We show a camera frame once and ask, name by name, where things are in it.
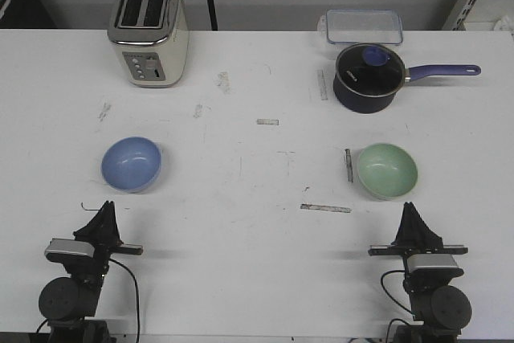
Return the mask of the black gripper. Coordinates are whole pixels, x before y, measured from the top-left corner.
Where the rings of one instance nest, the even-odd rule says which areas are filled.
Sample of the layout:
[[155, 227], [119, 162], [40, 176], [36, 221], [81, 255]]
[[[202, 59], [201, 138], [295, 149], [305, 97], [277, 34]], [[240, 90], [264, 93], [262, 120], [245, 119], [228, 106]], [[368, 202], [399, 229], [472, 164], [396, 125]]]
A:
[[[100, 236], [107, 214], [108, 236]], [[72, 269], [74, 279], [103, 279], [108, 273], [112, 254], [142, 255], [143, 247], [126, 244], [120, 240], [116, 222], [115, 204], [106, 201], [94, 217], [83, 227], [73, 233], [75, 241], [86, 242], [93, 246], [92, 257], [88, 257]]]
[[445, 244], [443, 239], [427, 226], [415, 205], [412, 202], [405, 202], [395, 243], [410, 243], [412, 240], [411, 227], [416, 243], [370, 245], [368, 255], [409, 257], [418, 254], [467, 254], [467, 247], [462, 244]]

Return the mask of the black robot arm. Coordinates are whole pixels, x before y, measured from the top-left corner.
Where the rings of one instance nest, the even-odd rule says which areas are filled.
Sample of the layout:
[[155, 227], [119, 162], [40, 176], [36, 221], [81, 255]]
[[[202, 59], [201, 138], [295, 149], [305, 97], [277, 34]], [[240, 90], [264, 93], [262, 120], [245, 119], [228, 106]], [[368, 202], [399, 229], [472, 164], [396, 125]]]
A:
[[137, 278], [118, 255], [141, 255], [141, 245], [126, 244], [120, 239], [115, 203], [107, 201], [91, 221], [73, 232], [73, 239], [53, 238], [44, 251], [52, 263], [60, 263], [68, 273], [45, 285], [39, 295], [39, 311], [44, 325], [51, 329], [49, 342], [115, 342], [108, 323], [96, 320], [97, 306], [109, 264], [123, 268], [135, 288], [137, 332], [141, 336], [140, 292]]
[[371, 256], [398, 256], [402, 259], [402, 286], [409, 297], [406, 307], [394, 303], [413, 318], [411, 323], [392, 319], [386, 342], [456, 342], [472, 316], [471, 303], [464, 292], [451, 285], [463, 275], [455, 261], [465, 255], [464, 245], [446, 245], [423, 221], [412, 202], [403, 205], [402, 217], [394, 241], [371, 246]]

